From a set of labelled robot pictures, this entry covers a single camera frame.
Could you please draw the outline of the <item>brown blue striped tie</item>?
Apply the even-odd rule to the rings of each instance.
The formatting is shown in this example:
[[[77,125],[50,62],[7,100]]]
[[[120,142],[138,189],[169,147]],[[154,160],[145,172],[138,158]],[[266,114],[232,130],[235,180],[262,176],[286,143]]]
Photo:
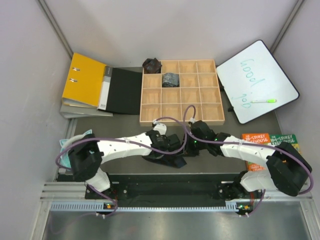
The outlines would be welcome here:
[[[176,155],[163,155],[161,158],[151,158],[150,156],[143,156],[142,158],[154,164],[172,167],[176,169],[180,169],[187,165],[187,162],[182,156]]]

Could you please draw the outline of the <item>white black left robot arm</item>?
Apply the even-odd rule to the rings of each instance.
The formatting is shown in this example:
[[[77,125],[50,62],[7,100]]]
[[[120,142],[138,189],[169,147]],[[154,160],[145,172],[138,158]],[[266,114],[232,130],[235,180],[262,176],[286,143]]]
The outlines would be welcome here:
[[[176,134],[169,136],[158,130],[149,130],[139,135],[121,138],[96,138],[92,134],[76,135],[62,146],[69,148],[72,178],[94,187],[102,198],[109,198],[114,187],[101,165],[121,158],[142,156],[149,162],[180,168],[184,164],[176,160],[183,145]]]

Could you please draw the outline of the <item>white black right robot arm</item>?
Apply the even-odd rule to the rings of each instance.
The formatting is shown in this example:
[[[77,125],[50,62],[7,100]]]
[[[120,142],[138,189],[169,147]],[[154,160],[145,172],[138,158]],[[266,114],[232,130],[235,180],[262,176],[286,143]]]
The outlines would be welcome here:
[[[245,170],[232,183],[218,187],[225,198],[245,198],[257,190],[278,190],[288,196],[304,194],[302,187],[310,181],[306,192],[314,186],[312,168],[288,142],[277,146],[263,145],[239,139],[228,133],[216,134],[202,120],[192,120],[188,140],[198,152],[206,149],[213,156],[235,158],[263,167],[263,170]]]

